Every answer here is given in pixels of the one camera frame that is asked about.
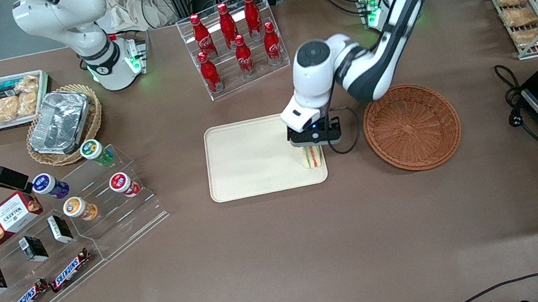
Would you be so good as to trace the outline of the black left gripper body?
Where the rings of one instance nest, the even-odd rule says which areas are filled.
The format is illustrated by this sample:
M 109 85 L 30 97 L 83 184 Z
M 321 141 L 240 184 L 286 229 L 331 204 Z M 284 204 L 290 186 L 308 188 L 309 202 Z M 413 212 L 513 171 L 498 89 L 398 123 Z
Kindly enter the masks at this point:
M 290 127 L 287 128 L 287 132 L 290 144 L 298 148 L 338 144 L 342 136 L 338 116 L 323 117 L 302 132 L 296 132 Z

